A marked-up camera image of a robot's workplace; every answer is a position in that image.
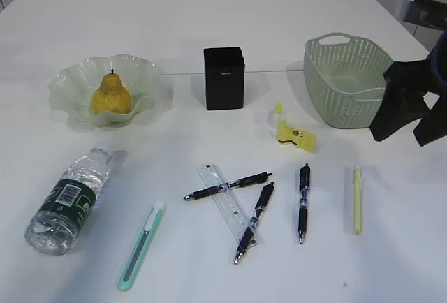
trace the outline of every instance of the black box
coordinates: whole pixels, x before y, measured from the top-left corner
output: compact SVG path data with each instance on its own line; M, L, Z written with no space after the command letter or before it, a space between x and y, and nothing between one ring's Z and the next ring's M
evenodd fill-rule
M242 109L245 63L241 49L207 48L203 55L207 110Z

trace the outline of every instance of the clear plastic ruler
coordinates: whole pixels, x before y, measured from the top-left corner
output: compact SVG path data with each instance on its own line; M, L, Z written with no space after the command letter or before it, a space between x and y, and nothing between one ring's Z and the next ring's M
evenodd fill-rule
M200 167L198 169L198 174L202 178L207 188L217 186L218 189L220 189L218 193L213 193L211 197L223 216L228 228L236 239L236 242L239 243L245 230L251 226L247 216L245 216L245 213L242 211L241 206L237 203L233 192L218 173L216 166L212 163L208 163L207 165ZM249 247L252 247L257 243L258 237L256 236L256 232L253 230L253 239L251 240Z

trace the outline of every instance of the bottle cap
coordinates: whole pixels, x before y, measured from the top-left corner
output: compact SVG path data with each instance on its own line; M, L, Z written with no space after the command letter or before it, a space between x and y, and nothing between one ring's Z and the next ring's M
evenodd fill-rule
M104 141L98 141L93 148L100 149L101 151L104 151L108 154L108 156L112 157L114 149L113 146L107 142Z

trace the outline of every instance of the barcode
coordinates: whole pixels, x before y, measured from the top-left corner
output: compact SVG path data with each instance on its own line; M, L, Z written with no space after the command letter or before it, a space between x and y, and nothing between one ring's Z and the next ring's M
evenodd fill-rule
M72 184L67 184L60 193L60 195L56 198L55 203L71 207L71 205L73 205L73 203L75 202L76 198L78 198L80 192L81 192L80 187L74 186Z

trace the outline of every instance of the glass bowl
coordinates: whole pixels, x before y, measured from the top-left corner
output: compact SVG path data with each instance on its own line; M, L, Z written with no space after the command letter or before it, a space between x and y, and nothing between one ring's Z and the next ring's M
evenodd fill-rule
M103 111L95 114L90 108L91 95L99 88L105 74L114 70L132 97L131 111L118 114ZM90 57L71 66L52 79L50 105L63 110L79 121L90 121L97 126L123 124L155 105L157 83L161 71L140 57L120 54L112 57Z

